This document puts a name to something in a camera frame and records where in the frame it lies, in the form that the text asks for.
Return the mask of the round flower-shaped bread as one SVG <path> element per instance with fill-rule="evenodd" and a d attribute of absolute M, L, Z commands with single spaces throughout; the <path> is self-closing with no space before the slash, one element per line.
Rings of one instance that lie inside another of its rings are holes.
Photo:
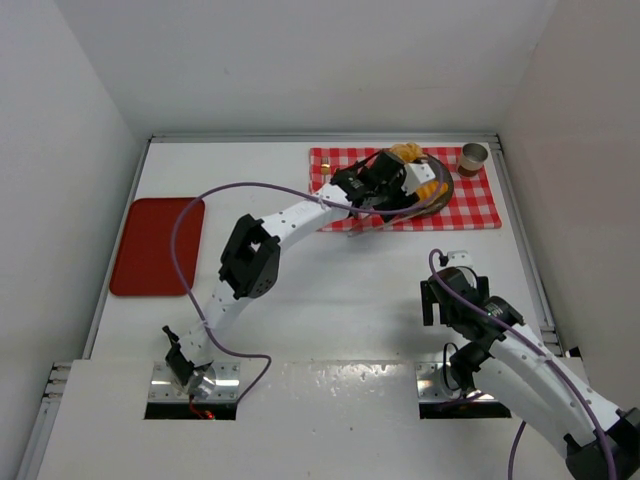
<path fill-rule="evenodd" d="M 389 152 L 404 163 L 413 163 L 424 156 L 422 147 L 416 143 L 395 144 L 389 148 Z"/>

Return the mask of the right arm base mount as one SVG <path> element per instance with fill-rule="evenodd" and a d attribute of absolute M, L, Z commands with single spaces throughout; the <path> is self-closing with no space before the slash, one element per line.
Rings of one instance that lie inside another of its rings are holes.
<path fill-rule="evenodd" d="M 415 364 L 419 414 L 426 420 L 508 419 L 510 410 L 479 390 L 463 392 L 445 383 L 441 362 Z"/>

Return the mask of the orange croissant bread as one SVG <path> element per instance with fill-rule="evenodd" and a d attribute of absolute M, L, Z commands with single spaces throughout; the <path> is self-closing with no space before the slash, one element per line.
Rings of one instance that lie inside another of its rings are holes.
<path fill-rule="evenodd" d="M 441 196 L 446 194 L 449 190 L 447 183 L 438 182 L 437 180 L 432 180 L 428 183 L 421 185 L 417 190 L 416 194 L 418 195 L 418 199 L 421 203 L 426 202 L 427 200 L 436 201 Z"/>

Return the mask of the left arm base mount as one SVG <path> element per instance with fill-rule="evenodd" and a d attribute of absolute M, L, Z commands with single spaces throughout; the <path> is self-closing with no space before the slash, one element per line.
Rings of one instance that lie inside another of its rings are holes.
<path fill-rule="evenodd" d="M 214 361 L 196 370 L 185 386 L 166 364 L 156 362 L 144 418 L 146 420 L 236 419 L 240 396 L 239 362 Z"/>

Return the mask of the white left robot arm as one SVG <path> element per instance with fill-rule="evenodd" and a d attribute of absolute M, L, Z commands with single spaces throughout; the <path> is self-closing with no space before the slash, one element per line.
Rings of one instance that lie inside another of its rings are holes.
<path fill-rule="evenodd" d="M 218 281 L 207 305 L 194 309 L 200 327 L 178 336 L 166 334 L 170 349 L 165 361 L 182 388 L 193 386 L 197 372 L 212 360 L 212 351 L 245 358 L 220 340 L 250 304 L 271 290 L 278 279 L 282 255 L 310 234 L 357 214 L 389 222 L 428 207 L 430 185 L 440 181 L 416 144 L 398 144 L 374 152 L 335 171 L 318 190 L 304 193 L 282 187 L 298 197 L 295 205 L 272 215 L 240 217 L 220 257 Z"/>

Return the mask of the metal serving tongs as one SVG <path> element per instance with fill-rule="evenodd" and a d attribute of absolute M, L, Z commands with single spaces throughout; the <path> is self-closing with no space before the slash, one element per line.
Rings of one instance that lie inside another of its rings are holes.
<path fill-rule="evenodd" d="M 355 221 L 354 225 L 347 232 L 348 237 L 356 237 L 376 231 L 381 231 L 387 227 L 392 227 L 396 223 L 401 221 L 401 218 L 396 218 L 388 222 L 382 221 L 379 225 L 373 224 L 373 217 L 371 215 L 362 217 Z"/>

